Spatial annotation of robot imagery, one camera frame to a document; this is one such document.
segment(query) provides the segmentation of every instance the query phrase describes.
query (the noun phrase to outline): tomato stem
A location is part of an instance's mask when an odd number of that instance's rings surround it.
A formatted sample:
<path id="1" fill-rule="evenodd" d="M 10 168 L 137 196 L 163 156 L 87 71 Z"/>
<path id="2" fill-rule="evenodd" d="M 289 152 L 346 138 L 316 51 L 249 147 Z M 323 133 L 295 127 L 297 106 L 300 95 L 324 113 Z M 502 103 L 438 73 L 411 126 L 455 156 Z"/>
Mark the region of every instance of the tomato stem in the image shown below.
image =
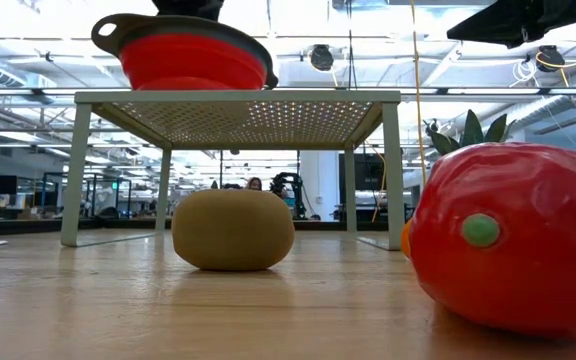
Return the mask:
<path id="1" fill-rule="evenodd" d="M 499 223 L 486 214 L 473 214 L 461 225 L 461 236 L 475 247 L 488 247 L 499 238 Z"/>

